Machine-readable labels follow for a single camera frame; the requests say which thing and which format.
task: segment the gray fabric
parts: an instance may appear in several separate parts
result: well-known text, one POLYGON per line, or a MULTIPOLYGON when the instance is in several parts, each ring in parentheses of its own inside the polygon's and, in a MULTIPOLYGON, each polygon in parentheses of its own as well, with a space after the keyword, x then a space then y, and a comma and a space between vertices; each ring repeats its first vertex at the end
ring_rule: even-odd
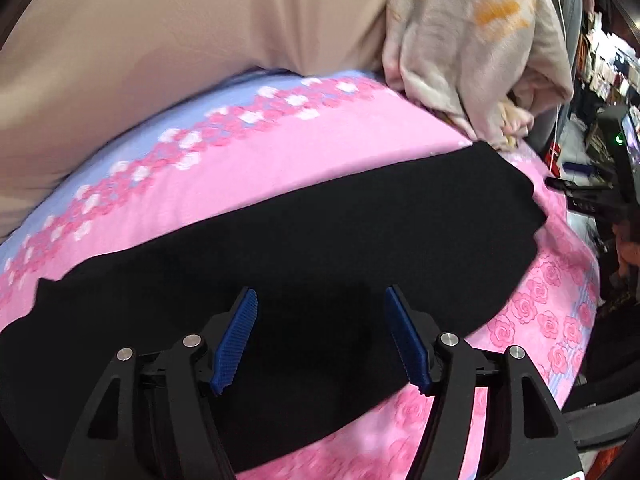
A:
MULTIPOLYGON (((580 26, 582 24, 582 0, 551 0, 560 18, 560 5, 562 5, 562 15, 564 16, 564 27, 566 29, 566 51, 569 62, 572 65, 572 75, 575 76, 576 59, 575 53, 580 39, 580 26)), ((550 139, 554 134, 556 123, 556 108, 547 110, 538 115, 529 131, 527 142, 535 152, 541 156, 545 155, 550 139)), ((558 134, 564 129, 564 125, 569 115, 569 104, 564 104, 558 114, 558 134)))

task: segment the floral border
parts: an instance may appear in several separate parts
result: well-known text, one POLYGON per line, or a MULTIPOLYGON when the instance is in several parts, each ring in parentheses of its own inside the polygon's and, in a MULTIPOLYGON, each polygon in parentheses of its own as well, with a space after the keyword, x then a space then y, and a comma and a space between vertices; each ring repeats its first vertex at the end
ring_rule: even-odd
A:
POLYGON ((116 162, 100 182, 80 186, 65 212, 49 216, 37 233, 25 236, 17 254, 5 261, 0 269, 0 307, 11 299, 14 285, 22 288, 25 275, 36 272, 55 257, 63 242, 69 237, 81 240, 90 232, 94 218, 107 215, 131 197, 143 194, 164 168, 188 170, 200 162, 202 152, 268 132, 282 118, 312 120, 321 115, 322 108, 372 100, 374 90, 388 91, 365 76, 304 78, 300 83, 289 90, 263 86, 249 105, 215 108, 190 128, 165 130, 145 156, 116 162))

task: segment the crumpled cloth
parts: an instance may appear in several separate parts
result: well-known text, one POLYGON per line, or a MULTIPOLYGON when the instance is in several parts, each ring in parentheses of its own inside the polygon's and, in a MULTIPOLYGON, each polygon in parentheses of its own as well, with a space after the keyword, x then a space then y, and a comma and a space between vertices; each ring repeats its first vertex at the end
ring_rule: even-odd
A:
POLYGON ((551 0, 388 0, 386 12, 387 84, 472 140, 508 150, 536 115, 571 100, 551 0))

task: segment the red object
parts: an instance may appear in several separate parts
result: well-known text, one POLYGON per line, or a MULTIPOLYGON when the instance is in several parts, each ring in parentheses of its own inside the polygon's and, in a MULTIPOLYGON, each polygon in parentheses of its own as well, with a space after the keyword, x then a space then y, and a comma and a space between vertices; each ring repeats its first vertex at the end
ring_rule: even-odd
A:
POLYGON ((553 142, 549 147, 549 151, 545 155, 545 164, 547 167, 551 166, 551 173, 554 177, 560 178, 560 168, 558 168, 558 157, 562 152, 562 146, 553 142))

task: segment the pink fabric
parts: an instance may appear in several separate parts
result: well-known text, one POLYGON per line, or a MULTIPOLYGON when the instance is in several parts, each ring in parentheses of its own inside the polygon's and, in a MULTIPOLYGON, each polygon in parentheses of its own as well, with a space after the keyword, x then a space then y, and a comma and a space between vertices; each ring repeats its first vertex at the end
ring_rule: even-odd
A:
MULTIPOLYGON (((293 91, 258 92, 253 107, 219 110, 193 130, 164 132, 150 155, 114 165, 110 177, 81 187, 68 211, 26 237, 0 274, 0 330, 31 309, 37 279, 59 279, 97 254, 130 248, 288 190, 469 143, 366 78, 308 80, 293 91), (323 87, 339 87, 341 97, 323 99, 323 87), (281 113, 246 115, 260 114, 264 100, 281 113), (238 128, 237 135, 213 147, 201 142, 202 136, 216 134, 216 121, 240 117, 258 127, 249 134, 238 128)), ((539 254, 518 290, 467 340, 494 351, 521 345, 562 403, 593 325, 596 263, 566 224, 562 198, 544 187, 543 164, 524 148, 507 158, 534 182, 535 199, 548 221, 536 235, 539 254)), ((463 479, 478 463, 485 402, 486 392, 477 390, 463 479)), ((404 479, 430 406, 431 400, 408 384, 331 436, 238 478, 404 479)))

